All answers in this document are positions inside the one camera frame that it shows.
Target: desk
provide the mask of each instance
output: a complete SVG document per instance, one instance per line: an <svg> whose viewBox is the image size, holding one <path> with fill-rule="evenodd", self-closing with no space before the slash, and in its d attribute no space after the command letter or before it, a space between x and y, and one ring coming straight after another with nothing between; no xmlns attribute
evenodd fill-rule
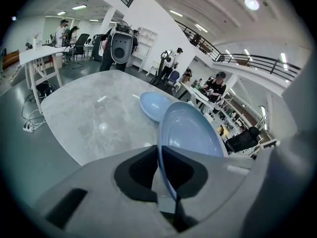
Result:
<svg viewBox="0 0 317 238"><path fill-rule="evenodd" d="M58 67L56 66L56 54L64 52L65 48L53 48L49 46L38 47L37 49L30 49L19 54L20 64L24 64L25 76L26 76L26 84L28 89L30 89L30 83L28 79L28 70L30 72L32 89L35 97L36 104L38 105L40 113L42 113L40 99L36 90L36 86L43 83L45 80L48 80L54 76L57 77L59 86L62 87L63 84L61 82L61 78L59 75ZM53 56L53 66L55 72L47 75L44 64L44 57ZM43 67L43 72L41 72L41 64L37 63L37 59L41 60L41 64ZM34 75L38 73L42 78L35 81Z"/></svg>
<svg viewBox="0 0 317 238"><path fill-rule="evenodd" d="M208 98L206 96L204 96L201 92L199 92L197 89L192 88L190 86L187 86L186 84L184 84L183 82L180 82L180 84L185 88L185 92L183 92L181 94L181 96L179 96L179 100L181 98L183 98L183 96L189 92L190 94L195 94L196 99L199 100L202 104L200 106L200 109L202 109L203 105L206 105L207 107L209 107L211 110L213 110L214 108L214 103L209 103L207 100Z"/></svg>

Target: white pillar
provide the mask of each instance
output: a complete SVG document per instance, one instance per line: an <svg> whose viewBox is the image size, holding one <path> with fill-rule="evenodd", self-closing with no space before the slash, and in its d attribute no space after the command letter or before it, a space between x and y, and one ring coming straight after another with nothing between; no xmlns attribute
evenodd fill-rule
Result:
<svg viewBox="0 0 317 238"><path fill-rule="evenodd" d="M226 91L224 92L224 96L229 92L229 90L234 86L234 84L238 81L237 74L232 74L231 77L226 82Z"/></svg>
<svg viewBox="0 0 317 238"><path fill-rule="evenodd" d="M115 7L110 7L108 9L107 13L105 14L103 23L101 24L101 27L99 29L99 32L98 32L99 34L105 34L108 31L110 21L112 20L115 11L116 11Z"/></svg>

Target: black slot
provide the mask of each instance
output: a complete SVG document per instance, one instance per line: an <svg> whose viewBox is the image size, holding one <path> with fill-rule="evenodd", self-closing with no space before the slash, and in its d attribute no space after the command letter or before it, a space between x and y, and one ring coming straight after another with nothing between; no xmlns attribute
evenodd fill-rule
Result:
<svg viewBox="0 0 317 238"><path fill-rule="evenodd" d="M72 189L46 216L46 220L60 229L64 229L68 220L76 211L87 191Z"/></svg>

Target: man in black shirt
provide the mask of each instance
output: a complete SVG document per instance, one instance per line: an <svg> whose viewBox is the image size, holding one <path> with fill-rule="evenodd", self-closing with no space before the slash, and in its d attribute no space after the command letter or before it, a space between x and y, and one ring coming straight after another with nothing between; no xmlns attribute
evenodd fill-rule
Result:
<svg viewBox="0 0 317 238"><path fill-rule="evenodd" d="M226 85L224 79L226 78L226 73L220 72L216 75L216 78L211 81L207 81L206 85L202 86L202 89L207 91L209 89L213 90L213 93L209 96L210 102L215 103L219 96L223 95L226 90Z"/></svg>

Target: ceiling light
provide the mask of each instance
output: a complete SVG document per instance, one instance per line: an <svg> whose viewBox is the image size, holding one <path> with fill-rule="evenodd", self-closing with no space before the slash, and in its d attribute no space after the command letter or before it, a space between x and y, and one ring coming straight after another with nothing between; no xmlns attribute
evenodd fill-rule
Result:
<svg viewBox="0 0 317 238"><path fill-rule="evenodd" d="M74 7L73 10L79 10L79 9L83 9L83 8L86 8L87 5L80 5L80 6L77 6L77 7Z"/></svg>
<svg viewBox="0 0 317 238"><path fill-rule="evenodd" d="M281 53L281 58L283 62L287 62L285 53ZM288 70L287 64L284 64L284 69Z"/></svg>
<svg viewBox="0 0 317 238"><path fill-rule="evenodd" d="M198 29L203 30L205 33L208 32L205 28L201 27L199 24L195 24L195 26L196 26Z"/></svg>
<svg viewBox="0 0 317 238"><path fill-rule="evenodd" d="M262 110L263 117L265 117L266 116L265 107L261 106L261 110Z"/></svg>
<svg viewBox="0 0 317 238"><path fill-rule="evenodd" d="M257 10L260 7L258 1L256 0L244 0L244 3L247 6L247 8L251 10Z"/></svg>
<svg viewBox="0 0 317 238"><path fill-rule="evenodd" d="M287 62L285 53L281 53L281 57L283 62Z"/></svg>
<svg viewBox="0 0 317 238"><path fill-rule="evenodd" d="M177 16L180 16L180 17L182 17L183 15L182 14L179 14L179 13L177 13L176 11L173 11L173 10L169 10L171 13L174 13L174 14L176 14Z"/></svg>

